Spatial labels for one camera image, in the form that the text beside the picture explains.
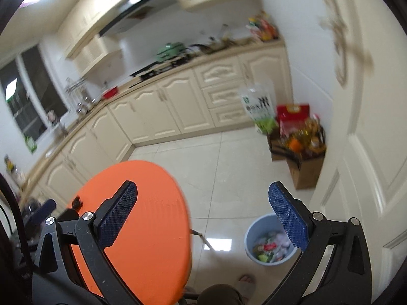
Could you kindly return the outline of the cream lower cabinets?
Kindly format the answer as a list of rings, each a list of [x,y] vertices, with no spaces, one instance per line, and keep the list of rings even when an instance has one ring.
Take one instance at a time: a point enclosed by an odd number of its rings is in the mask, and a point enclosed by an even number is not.
[[[21,198],[52,197],[62,209],[136,147],[247,127],[239,90],[258,81],[266,82],[274,104],[293,101],[283,40],[229,48],[142,83],[129,81],[35,164]]]

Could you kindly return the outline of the brown cardboard box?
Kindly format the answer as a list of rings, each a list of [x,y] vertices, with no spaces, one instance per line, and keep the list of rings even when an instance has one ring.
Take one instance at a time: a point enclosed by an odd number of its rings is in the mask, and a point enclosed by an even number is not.
[[[296,190],[314,189],[319,180],[319,176],[324,163],[324,148],[312,150],[303,149],[300,152],[292,151],[277,136],[274,131],[267,134],[268,147],[271,161],[285,161],[293,180]]]

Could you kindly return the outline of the kitchen window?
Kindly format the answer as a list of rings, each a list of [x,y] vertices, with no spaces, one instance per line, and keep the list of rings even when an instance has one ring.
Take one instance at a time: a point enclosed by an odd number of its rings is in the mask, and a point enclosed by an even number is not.
[[[60,119],[68,107],[34,45],[1,66],[1,89],[13,120],[25,139],[38,141],[50,128],[47,114]]]

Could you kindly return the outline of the utensil rack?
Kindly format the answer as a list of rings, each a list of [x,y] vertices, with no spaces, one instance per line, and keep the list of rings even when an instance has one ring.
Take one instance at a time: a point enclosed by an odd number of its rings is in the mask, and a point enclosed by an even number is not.
[[[66,79],[65,91],[73,101],[76,108],[76,113],[79,116],[85,116],[92,111],[95,106],[95,99],[90,96],[86,86],[86,79],[73,81],[70,77]]]

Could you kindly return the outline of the light blue trash bin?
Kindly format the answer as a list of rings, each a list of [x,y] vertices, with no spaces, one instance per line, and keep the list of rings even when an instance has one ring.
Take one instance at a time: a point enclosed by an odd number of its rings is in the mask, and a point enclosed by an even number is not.
[[[262,266],[281,265],[298,251],[275,213],[256,219],[245,234],[244,244],[246,255]]]

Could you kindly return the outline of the white green rice bag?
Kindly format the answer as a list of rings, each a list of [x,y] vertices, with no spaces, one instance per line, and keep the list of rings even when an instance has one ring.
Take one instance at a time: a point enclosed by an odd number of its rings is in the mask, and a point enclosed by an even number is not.
[[[265,86],[255,83],[242,87],[239,97],[247,116],[261,134],[270,134],[278,128],[274,104]]]

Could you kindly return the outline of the red gift bag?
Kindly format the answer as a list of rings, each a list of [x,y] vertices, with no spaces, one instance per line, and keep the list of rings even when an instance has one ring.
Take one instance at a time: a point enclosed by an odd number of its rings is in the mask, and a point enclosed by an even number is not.
[[[310,116],[309,104],[290,104],[277,106],[277,123],[281,137],[290,136],[301,129]]]

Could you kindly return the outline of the black gas stove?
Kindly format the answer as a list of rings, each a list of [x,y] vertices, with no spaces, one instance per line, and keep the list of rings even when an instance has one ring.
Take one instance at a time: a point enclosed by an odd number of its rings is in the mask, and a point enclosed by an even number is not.
[[[184,54],[181,56],[177,56],[171,60],[164,61],[162,63],[159,62],[151,63],[145,66],[145,68],[141,68],[140,70],[132,73],[130,76],[134,79],[137,79],[138,82],[144,82],[155,76],[163,74],[164,72],[185,65],[192,60],[193,60],[192,55]]]

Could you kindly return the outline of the cooking oil bottles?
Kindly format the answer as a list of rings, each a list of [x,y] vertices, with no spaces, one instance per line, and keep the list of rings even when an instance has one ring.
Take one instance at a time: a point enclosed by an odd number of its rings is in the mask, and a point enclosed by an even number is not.
[[[304,120],[289,120],[280,123],[283,146],[303,160],[325,154],[326,134],[317,115]]]

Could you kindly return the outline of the red bowl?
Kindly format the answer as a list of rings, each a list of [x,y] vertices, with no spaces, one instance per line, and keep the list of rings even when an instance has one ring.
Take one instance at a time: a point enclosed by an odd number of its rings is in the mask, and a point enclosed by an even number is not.
[[[107,100],[112,98],[113,96],[117,95],[119,93],[119,89],[117,86],[112,87],[110,89],[106,89],[103,93],[102,93],[102,99]]]

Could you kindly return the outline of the green dish soap bottle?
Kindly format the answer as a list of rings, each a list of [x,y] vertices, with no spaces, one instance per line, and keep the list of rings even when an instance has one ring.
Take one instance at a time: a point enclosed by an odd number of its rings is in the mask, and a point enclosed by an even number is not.
[[[37,150],[37,144],[31,136],[25,137],[25,143],[26,143],[30,153],[33,154]]]

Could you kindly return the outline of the condiment packages on counter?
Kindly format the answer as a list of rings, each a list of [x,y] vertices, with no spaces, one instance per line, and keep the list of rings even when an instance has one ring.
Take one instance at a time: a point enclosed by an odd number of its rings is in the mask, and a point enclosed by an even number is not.
[[[279,39],[277,27],[271,22],[271,18],[264,10],[253,17],[249,17],[246,28],[258,41],[269,42]]]

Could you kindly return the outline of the trash inside bin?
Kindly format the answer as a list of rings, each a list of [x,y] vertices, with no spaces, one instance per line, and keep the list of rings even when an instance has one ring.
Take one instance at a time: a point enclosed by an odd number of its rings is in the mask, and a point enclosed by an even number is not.
[[[280,262],[292,252],[292,243],[283,231],[271,231],[259,238],[253,247],[253,256],[262,263]]]

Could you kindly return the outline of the black wok pan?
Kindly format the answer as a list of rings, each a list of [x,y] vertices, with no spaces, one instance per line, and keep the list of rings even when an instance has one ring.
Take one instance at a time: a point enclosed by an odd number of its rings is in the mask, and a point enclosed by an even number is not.
[[[235,46],[237,43],[234,39],[231,39],[229,35],[226,35],[221,38],[215,39],[214,37],[209,37],[209,42],[202,44],[202,43],[196,43],[193,45],[190,45],[189,48],[192,49],[198,49],[198,51],[202,54],[214,54],[216,52],[220,52],[222,50],[225,50],[227,48],[231,48]]]

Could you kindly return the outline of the grey slipper foot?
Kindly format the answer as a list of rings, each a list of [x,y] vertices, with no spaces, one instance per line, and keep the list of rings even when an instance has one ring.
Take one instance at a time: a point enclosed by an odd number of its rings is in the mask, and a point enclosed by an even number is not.
[[[243,274],[236,282],[235,288],[246,301],[249,301],[255,293],[256,285],[255,276]]]

